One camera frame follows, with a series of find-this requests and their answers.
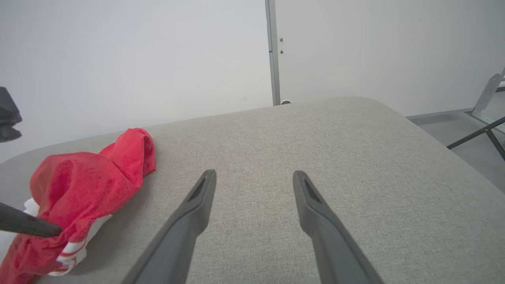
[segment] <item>gray floor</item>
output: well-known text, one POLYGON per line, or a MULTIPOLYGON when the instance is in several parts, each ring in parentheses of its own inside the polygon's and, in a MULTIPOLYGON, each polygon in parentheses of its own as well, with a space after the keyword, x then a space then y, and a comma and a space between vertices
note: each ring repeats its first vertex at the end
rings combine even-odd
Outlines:
MULTIPOLYGON (((505 116, 505 92, 496 93, 482 114, 494 120, 505 116)), ((465 113, 417 118, 411 121, 444 145, 449 145, 485 125, 465 113)), ((504 136, 497 131, 494 133, 503 143, 504 136)), ((480 135, 452 151, 505 193, 505 161, 487 135, 480 135)))

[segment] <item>red cloth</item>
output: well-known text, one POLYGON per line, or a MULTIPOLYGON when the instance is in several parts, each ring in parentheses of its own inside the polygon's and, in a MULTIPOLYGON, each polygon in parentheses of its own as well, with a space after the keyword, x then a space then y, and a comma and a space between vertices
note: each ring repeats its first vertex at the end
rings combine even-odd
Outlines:
POLYGON ((43 239, 18 234, 0 266, 1 283, 28 283, 61 266, 56 258, 67 242, 81 242, 91 224, 114 213, 156 169, 153 139, 129 129, 99 154, 52 155, 37 168, 30 190, 40 205, 38 217, 63 232, 43 239))

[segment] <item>gray fabric surface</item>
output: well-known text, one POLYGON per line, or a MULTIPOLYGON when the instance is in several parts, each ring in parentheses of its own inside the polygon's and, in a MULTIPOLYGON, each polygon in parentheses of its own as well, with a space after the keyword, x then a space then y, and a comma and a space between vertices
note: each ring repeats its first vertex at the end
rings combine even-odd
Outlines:
MULTIPOLYGON (((505 279, 505 195, 423 130, 377 101, 336 98, 146 130, 157 170, 88 245, 69 275, 41 283, 120 282, 201 173, 217 172, 209 226, 188 283, 317 283, 292 189, 305 171, 386 283, 505 279)), ((0 165, 17 208, 49 154, 97 152, 119 133, 38 149, 0 165)))

